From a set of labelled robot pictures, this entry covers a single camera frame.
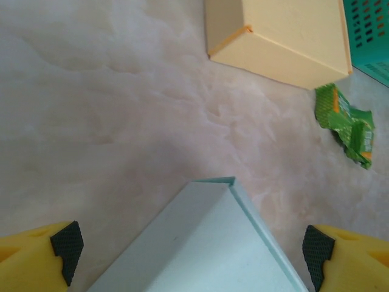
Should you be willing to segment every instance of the beige carpet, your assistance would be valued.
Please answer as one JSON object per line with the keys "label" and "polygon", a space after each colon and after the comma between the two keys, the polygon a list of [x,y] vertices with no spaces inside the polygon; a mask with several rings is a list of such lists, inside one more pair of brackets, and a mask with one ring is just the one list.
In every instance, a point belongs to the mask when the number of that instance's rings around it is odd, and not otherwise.
{"label": "beige carpet", "polygon": [[202,0],[0,3],[0,234],[78,220],[86,291],[190,179],[236,175],[302,279],[311,223],[389,240],[389,88],[373,167],[315,121],[313,93],[212,63]]}

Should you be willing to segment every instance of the teal basket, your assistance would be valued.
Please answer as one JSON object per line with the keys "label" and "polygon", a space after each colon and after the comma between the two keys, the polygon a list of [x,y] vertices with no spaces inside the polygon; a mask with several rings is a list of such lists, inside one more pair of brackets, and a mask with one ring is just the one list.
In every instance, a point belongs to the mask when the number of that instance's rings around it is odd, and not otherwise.
{"label": "teal basket", "polygon": [[389,0],[343,0],[353,65],[389,87]]}

